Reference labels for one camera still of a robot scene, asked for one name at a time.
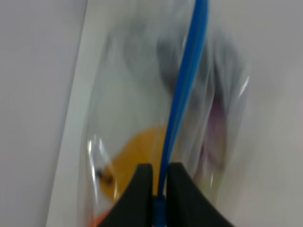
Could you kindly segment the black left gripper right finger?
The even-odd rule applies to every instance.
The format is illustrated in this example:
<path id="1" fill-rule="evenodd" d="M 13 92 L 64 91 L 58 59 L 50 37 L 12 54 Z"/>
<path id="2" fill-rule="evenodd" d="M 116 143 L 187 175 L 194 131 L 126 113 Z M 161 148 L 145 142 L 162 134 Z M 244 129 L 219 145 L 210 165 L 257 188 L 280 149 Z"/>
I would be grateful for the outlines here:
<path id="1" fill-rule="evenodd" d="M 181 163 L 168 167 L 166 222 L 168 227 L 232 226 L 199 191 Z"/>

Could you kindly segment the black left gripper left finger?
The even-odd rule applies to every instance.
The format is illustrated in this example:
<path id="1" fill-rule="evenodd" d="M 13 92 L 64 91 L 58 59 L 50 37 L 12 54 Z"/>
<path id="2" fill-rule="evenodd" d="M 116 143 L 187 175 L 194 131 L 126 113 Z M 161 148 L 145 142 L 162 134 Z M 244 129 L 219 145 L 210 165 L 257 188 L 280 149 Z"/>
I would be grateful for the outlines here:
<path id="1" fill-rule="evenodd" d="M 153 213 L 153 170 L 150 164 L 139 164 L 113 208 L 98 227 L 151 227 Z"/>

